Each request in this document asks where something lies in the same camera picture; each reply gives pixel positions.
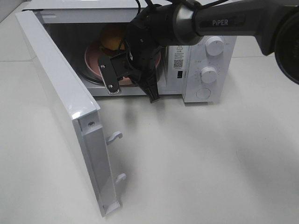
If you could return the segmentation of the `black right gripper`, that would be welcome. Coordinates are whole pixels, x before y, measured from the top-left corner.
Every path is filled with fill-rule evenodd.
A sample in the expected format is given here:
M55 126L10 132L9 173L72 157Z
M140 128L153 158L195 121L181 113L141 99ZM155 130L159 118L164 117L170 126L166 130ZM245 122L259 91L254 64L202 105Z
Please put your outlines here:
M99 56L102 81L110 95L119 93L119 81L128 77L148 96L150 103L160 99L157 87L157 66L160 47L153 40L146 18L135 17L125 35L125 53L120 56Z

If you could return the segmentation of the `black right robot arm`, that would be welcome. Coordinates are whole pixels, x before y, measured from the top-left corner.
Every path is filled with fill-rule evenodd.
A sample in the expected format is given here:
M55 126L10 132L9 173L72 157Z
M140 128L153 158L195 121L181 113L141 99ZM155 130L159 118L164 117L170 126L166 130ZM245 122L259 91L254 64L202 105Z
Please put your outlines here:
M147 1L127 25L120 45L124 53L101 56L98 65L106 90L119 92L129 78L150 99L159 97L156 60L162 47L195 45L207 35L253 36L263 55L274 54L281 71L299 81L299 3L296 0L171 0L162 6Z

